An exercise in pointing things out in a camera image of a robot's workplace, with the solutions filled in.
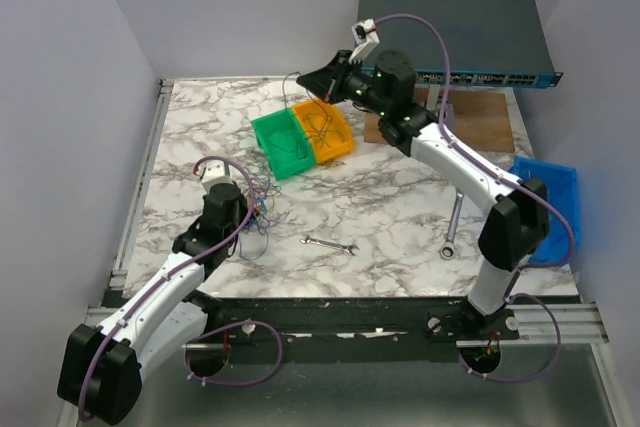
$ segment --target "open-end wrench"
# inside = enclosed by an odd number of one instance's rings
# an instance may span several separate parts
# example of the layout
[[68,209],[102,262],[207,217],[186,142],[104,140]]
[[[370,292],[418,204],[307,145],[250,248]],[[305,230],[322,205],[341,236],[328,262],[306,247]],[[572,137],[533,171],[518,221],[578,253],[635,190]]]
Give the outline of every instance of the open-end wrench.
[[452,259],[456,253],[453,241],[456,238],[456,230],[458,230],[458,219],[460,218],[460,210],[462,209],[463,200],[464,194],[456,189],[456,201],[453,204],[451,220],[449,221],[449,229],[447,230],[447,236],[444,239],[444,244],[440,247],[440,257],[444,260]]
[[300,239],[300,242],[302,242],[303,244],[324,245],[325,247],[331,247],[332,249],[342,250],[343,252],[346,252],[349,255],[356,255],[354,250],[359,250],[356,244],[342,245],[342,244],[337,244],[335,242],[328,242],[326,240],[314,239],[310,235],[305,235],[304,237],[302,237]]

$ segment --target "white marble surface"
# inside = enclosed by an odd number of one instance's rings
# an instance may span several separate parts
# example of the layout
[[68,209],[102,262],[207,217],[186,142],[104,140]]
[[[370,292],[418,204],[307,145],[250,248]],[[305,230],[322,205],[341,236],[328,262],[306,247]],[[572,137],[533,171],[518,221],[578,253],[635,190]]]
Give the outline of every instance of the white marble surface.
[[[191,175],[205,155],[225,155],[260,181],[271,176],[250,120],[283,108],[281,79],[177,82],[129,265],[125,295],[133,295],[160,268],[176,235],[202,208],[203,190]],[[289,104],[306,93],[290,80]],[[518,155],[531,156],[524,124],[511,89],[507,98]],[[219,297],[446,296],[465,295],[480,265],[480,211],[465,200],[456,237],[457,255],[439,256],[454,188],[426,165],[387,145],[365,144],[360,112],[339,106],[351,124],[356,149],[330,164],[277,182],[274,223],[266,253],[255,261],[236,256],[201,287]],[[487,157],[509,168],[512,155]],[[356,257],[303,245],[312,236],[355,242]],[[264,237],[243,236],[245,256],[262,250]],[[528,271],[516,291],[573,295],[568,268]]]

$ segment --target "purple cable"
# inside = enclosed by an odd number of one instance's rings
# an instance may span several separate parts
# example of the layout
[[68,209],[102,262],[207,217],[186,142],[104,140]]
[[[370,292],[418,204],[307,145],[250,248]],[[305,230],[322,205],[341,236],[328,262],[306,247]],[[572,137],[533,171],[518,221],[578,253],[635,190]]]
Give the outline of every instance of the purple cable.
[[256,385],[261,382],[264,382],[273,374],[275,374],[276,370],[278,370],[278,367],[280,367],[280,363],[282,362],[282,354],[283,354],[282,340],[280,339],[280,334],[278,334],[278,331],[274,329],[271,325],[265,322],[260,322],[259,320],[244,320],[242,322],[234,322],[233,324],[225,325],[218,329],[212,330],[211,332],[207,332],[206,334],[201,335],[196,339],[193,339],[193,341],[203,340],[208,337],[212,337],[214,335],[225,332],[227,330],[235,329],[236,327],[242,327],[243,325],[257,325],[259,327],[264,327],[269,332],[271,332],[273,336],[276,338],[276,342],[278,344],[278,357],[276,358],[276,361],[273,363],[273,366],[264,375],[261,375],[257,379],[242,380],[239,382],[232,382],[227,380],[214,380],[214,379],[210,379],[209,377],[198,377],[191,370],[191,361],[189,360],[189,357],[185,355],[185,363],[187,364],[187,369],[189,369],[189,375],[199,380],[200,382],[205,382],[207,384],[212,384],[212,385],[222,385],[225,387],[250,387],[252,385]]
[[[247,181],[247,185],[249,186],[249,204],[247,209],[247,215],[244,216],[244,218],[242,219],[242,221],[240,222],[236,230],[234,230],[226,239],[217,243],[210,249],[207,249],[204,252],[201,252],[200,254],[194,257],[191,257],[190,259],[177,265],[176,267],[171,269],[169,272],[167,272],[167,278],[171,278],[172,276],[180,272],[185,267],[188,267],[189,265],[211,255],[212,253],[220,249],[222,246],[226,245],[229,241],[233,240],[240,233],[240,231],[244,229],[245,225],[249,223],[249,220],[251,220],[251,216],[253,215],[255,195],[253,190],[253,182],[249,173],[240,164],[234,162],[233,160],[229,160],[225,157],[220,157],[217,155],[209,155],[207,157],[203,157],[202,159],[198,160],[195,163],[195,165],[193,166],[194,174],[198,171],[198,167],[200,167],[200,165],[202,165],[204,162],[209,162],[211,160],[220,160],[222,162],[225,162],[231,165],[238,172],[240,172],[240,174],[242,174],[242,176]],[[162,284],[167,282],[167,278],[162,277],[161,279],[156,281],[156,283],[154,283],[151,287],[149,287],[149,289],[143,295],[141,295],[140,298],[131,306],[131,308],[122,316],[122,320],[124,320],[125,322],[129,320],[133,316],[133,314],[135,314],[136,311],[149,299],[149,297],[151,297]],[[107,348],[107,345],[109,345],[109,342],[113,339],[113,337],[118,333],[120,329],[121,329],[120,324],[116,324],[113,327],[113,329],[111,329],[111,331],[105,336],[105,338],[102,339],[102,342],[98,346],[96,353],[93,355],[93,358],[89,363],[89,368],[87,369],[87,373],[85,374],[84,380],[82,381],[82,386],[80,388],[80,395],[78,396],[78,418],[82,422],[87,422],[93,419],[93,415],[87,414],[85,410],[87,393],[89,391],[89,385],[91,384],[91,377],[93,376],[93,372],[96,370],[96,366],[98,365],[98,362],[100,361],[100,356]]]
[[[569,236],[569,248],[567,249],[567,253],[561,259],[555,260],[555,261],[552,261],[552,262],[545,262],[545,263],[541,263],[541,264],[524,264],[524,265],[518,266],[516,268],[516,270],[514,271],[513,281],[511,282],[511,285],[508,287],[508,291],[509,292],[511,291],[511,289],[515,285],[515,281],[518,278],[519,272],[524,270],[524,269],[559,267],[559,266],[563,266],[564,264],[566,264],[569,261],[569,259],[571,259],[571,256],[573,255],[573,252],[575,250],[576,241],[575,241],[575,236],[573,235],[573,230],[571,229],[571,226],[569,225],[569,222],[567,222],[567,220],[564,218],[564,216],[560,212],[558,212],[558,210],[555,207],[553,207],[553,205],[551,205],[549,202],[547,202],[545,199],[543,199],[539,195],[531,192],[530,190],[524,188],[523,186],[521,186],[520,184],[518,184],[516,182],[511,182],[510,180],[506,180],[506,179],[500,178],[500,176],[498,174],[496,174],[493,170],[489,169],[484,164],[482,164],[481,162],[477,161],[464,148],[462,148],[458,144],[458,142],[453,142],[452,141],[451,136],[449,135],[449,131],[448,131],[448,129],[447,129],[445,123],[444,123],[444,119],[445,119],[445,116],[446,116],[446,109],[447,109],[447,101],[449,100],[449,91],[451,90],[451,61],[449,59],[449,52],[447,51],[447,46],[445,45],[444,40],[443,40],[442,36],[440,35],[440,32],[438,32],[438,30],[430,22],[428,22],[427,20],[423,19],[420,16],[413,15],[413,14],[392,14],[392,15],[387,15],[385,17],[381,17],[381,18],[375,20],[375,24],[379,25],[379,24],[382,24],[382,23],[387,22],[389,20],[396,20],[396,19],[409,19],[409,20],[414,20],[416,22],[421,23],[422,25],[427,27],[429,30],[431,30],[431,32],[433,32],[433,34],[438,39],[438,42],[440,43],[440,47],[442,48],[442,55],[444,56],[445,84],[444,84],[444,92],[442,93],[442,104],[441,104],[442,107],[440,108],[440,113],[438,115],[438,127],[440,129],[440,134],[445,139],[445,141],[447,142],[449,147],[452,147],[462,157],[464,157],[471,164],[473,164],[476,167],[478,167],[482,172],[484,172],[486,175],[488,175],[489,177],[493,178],[497,182],[501,182],[504,185],[506,185],[508,187],[511,187],[512,189],[515,189],[515,190],[518,190],[519,192],[522,192],[523,194],[527,195],[528,197],[530,197],[531,199],[533,199],[534,201],[536,201],[537,203],[542,205],[545,209],[547,209],[549,212],[551,212],[560,221],[562,226],[567,231],[567,235]],[[540,372],[538,372],[536,374],[533,374],[533,375],[530,375],[530,376],[527,376],[527,377],[505,379],[505,378],[500,378],[500,377],[484,376],[483,374],[481,374],[479,372],[475,372],[475,371],[471,370],[469,368],[469,366],[464,362],[464,359],[462,359],[462,356],[461,356],[460,359],[461,359],[463,365],[470,371],[471,374],[476,375],[476,376],[481,377],[481,378],[487,378],[487,379],[493,380],[495,382],[503,382],[503,383],[526,382],[528,380],[534,380],[534,379],[537,379],[537,378],[545,375],[557,363],[558,357],[560,356],[560,349],[561,349],[562,341],[561,341],[561,338],[560,338],[560,329],[558,327],[558,322],[556,321],[556,318],[554,317],[554,315],[551,312],[551,310],[542,301],[538,300],[537,298],[535,298],[535,297],[533,297],[533,296],[531,296],[529,294],[516,294],[516,295],[510,297],[508,302],[512,303],[518,297],[528,297],[528,298],[532,299],[533,301],[538,303],[540,306],[542,306],[542,308],[545,309],[547,311],[547,313],[549,314],[549,316],[551,317],[551,321],[553,322],[553,325],[554,325],[554,327],[556,329],[556,335],[557,335],[557,339],[558,339],[557,344],[556,344],[557,345],[556,352],[555,352],[553,358],[551,359],[551,361],[549,361],[549,363]]]
[[451,61],[449,59],[449,52],[447,51],[447,47],[438,30],[433,26],[433,24],[431,24],[427,20],[413,14],[387,15],[385,17],[380,17],[379,19],[375,20],[375,24],[379,25],[389,20],[396,20],[396,19],[409,19],[409,20],[414,20],[416,22],[421,23],[422,25],[426,26],[429,30],[431,30],[431,32],[433,32],[433,34],[438,39],[438,42],[440,43],[440,47],[442,48],[442,54],[444,56],[445,84],[444,84],[444,91],[442,93],[442,107],[440,108],[440,114],[438,117],[438,126],[440,128],[440,133],[442,134],[442,137],[444,137],[444,139],[446,140],[447,144],[453,147],[453,149],[456,152],[458,152],[462,157],[464,157],[470,163],[478,167],[482,172],[484,172],[486,175],[488,175],[492,179],[502,182],[504,185],[511,187],[512,189],[518,190],[519,192],[522,192],[523,194],[527,195],[531,199],[538,202],[545,209],[551,212],[560,221],[562,226],[567,231],[567,235],[569,236],[569,248],[567,250],[567,253],[564,255],[564,257],[562,257],[559,260],[555,260],[552,262],[545,262],[541,264],[524,264],[519,266],[517,270],[531,269],[531,268],[560,267],[566,264],[569,261],[569,259],[571,259],[571,256],[573,255],[573,252],[575,250],[576,240],[575,240],[575,236],[573,235],[573,230],[571,229],[569,222],[567,222],[564,216],[560,212],[558,212],[558,210],[555,207],[553,207],[549,202],[544,200],[539,195],[524,188],[520,184],[516,182],[511,182],[510,180],[500,179],[499,175],[497,175],[493,170],[489,169],[481,162],[478,162],[473,156],[469,155],[469,153],[467,153],[464,148],[460,147],[460,145],[458,145],[457,142],[452,142],[451,136],[449,135],[449,131],[444,123],[444,118],[447,110],[447,101],[449,99],[449,91],[451,90]]
[[523,383],[523,382],[529,382],[531,380],[536,380],[536,379],[539,379],[540,377],[545,376],[546,374],[551,372],[551,370],[558,363],[558,359],[560,358],[560,352],[561,352],[561,347],[562,347],[562,338],[560,336],[560,326],[558,325],[558,320],[556,319],[555,315],[553,315],[553,312],[551,312],[551,309],[549,307],[547,307],[547,305],[545,305],[544,302],[542,302],[540,299],[534,297],[533,295],[529,295],[529,294],[522,294],[522,293],[521,294],[515,294],[515,295],[513,295],[512,297],[509,298],[509,301],[508,301],[509,304],[513,304],[513,302],[518,297],[526,297],[527,299],[531,299],[536,304],[538,304],[540,307],[542,307],[547,312],[547,314],[549,314],[549,317],[551,318],[551,322],[553,323],[553,328],[556,331],[556,350],[555,350],[551,360],[549,362],[547,362],[547,365],[545,365],[542,369],[540,369],[535,374],[526,375],[524,377],[498,377],[498,376],[494,376],[494,375],[490,375],[490,374],[481,374],[480,372],[477,372],[477,371],[473,370],[471,367],[469,367],[469,364],[467,364],[467,362],[464,360],[462,355],[459,355],[460,363],[462,363],[464,368],[467,370],[467,373],[469,373],[471,375],[474,375],[476,377],[479,377],[480,379],[483,379],[483,380],[490,380],[491,382],[498,382],[498,383],[501,383],[501,384],[520,384],[520,383]]

